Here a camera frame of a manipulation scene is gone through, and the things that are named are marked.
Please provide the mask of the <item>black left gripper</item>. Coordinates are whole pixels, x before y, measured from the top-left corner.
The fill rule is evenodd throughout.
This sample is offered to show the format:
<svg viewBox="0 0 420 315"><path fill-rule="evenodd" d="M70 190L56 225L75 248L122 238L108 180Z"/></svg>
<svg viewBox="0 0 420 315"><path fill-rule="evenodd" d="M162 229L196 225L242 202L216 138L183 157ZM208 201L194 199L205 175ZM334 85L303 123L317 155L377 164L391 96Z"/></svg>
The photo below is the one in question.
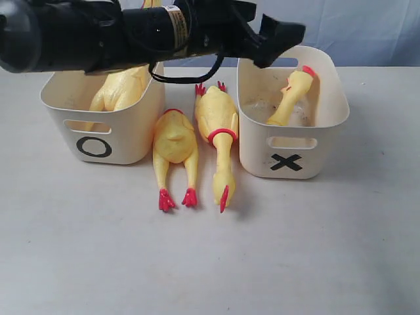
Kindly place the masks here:
<svg viewBox="0 0 420 315"><path fill-rule="evenodd" d="M281 22L266 14L256 34L249 25L256 10L257 5L247 1L184 1L190 35L183 56L221 53L229 58L253 59L257 67L267 68L303 41L304 24Z"/></svg>

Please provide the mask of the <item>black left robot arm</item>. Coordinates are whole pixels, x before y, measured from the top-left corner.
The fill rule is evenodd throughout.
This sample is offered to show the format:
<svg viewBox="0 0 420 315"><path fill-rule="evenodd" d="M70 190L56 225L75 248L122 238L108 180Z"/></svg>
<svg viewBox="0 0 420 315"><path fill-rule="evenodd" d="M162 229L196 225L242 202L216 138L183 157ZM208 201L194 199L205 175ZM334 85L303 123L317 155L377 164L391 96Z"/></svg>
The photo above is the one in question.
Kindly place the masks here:
<svg viewBox="0 0 420 315"><path fill-rule="evenodd" d="M215 54L267 68L306 28L263 16L247 1L175 1L123 9L119 1L2 1L1 67L11 73L112 73Z"/></svg>

